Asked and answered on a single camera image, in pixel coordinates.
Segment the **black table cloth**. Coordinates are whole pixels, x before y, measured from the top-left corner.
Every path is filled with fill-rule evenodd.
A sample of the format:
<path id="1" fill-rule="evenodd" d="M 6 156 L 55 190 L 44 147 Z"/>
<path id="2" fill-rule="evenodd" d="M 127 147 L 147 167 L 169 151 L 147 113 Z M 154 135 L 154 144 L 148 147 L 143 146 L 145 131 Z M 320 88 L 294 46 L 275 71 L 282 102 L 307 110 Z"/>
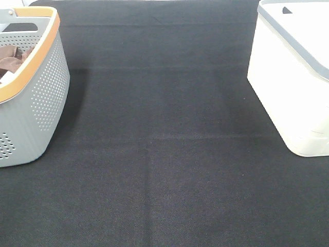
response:
<path id="1" fill-rule="evenodd" d="M 1 169 L 1 246 L 328 246 L 328 158 L 247 81 L 257 1 L 37 1 L 70 70 L 46 152 Z"/>

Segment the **grey perforated laundry basket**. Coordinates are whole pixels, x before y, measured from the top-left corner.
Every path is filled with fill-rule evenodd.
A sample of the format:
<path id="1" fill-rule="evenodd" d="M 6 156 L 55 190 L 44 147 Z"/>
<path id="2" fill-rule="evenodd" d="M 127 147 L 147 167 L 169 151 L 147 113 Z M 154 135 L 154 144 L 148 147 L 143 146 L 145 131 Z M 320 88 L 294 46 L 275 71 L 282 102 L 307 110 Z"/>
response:
<path id="1" fill-rule="evenodd" d="M 70 74 L 53 7 L 1 10 L 1 46 L 34 50 L 1 78 L 1 166 L 30 163 L 46 150 L 61 117 Z"/>

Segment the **white storage bin grey rim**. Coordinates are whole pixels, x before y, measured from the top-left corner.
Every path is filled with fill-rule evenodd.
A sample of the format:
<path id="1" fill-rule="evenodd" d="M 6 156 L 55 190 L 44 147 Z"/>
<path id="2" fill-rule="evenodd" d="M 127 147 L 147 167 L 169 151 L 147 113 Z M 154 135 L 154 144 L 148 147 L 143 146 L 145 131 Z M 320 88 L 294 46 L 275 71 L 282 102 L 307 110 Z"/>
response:
<path id="1" fill-rule="evenodd" d="M 288 149 L 328 155 L 328 1 L 260 1 L 247 79 Z"/>

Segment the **brown towels in basket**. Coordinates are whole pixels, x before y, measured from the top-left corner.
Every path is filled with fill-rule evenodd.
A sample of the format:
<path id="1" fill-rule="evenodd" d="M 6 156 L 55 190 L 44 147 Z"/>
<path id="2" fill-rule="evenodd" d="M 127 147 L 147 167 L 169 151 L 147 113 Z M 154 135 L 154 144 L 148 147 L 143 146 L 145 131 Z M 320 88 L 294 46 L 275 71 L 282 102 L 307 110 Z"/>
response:
<path id="1" fill-rule="evenodd" d="M 34 47 L 22 52 L 16 45 L 1 46 L 1 78 L 7 73 L 15 73 L 28 58 Z"/>

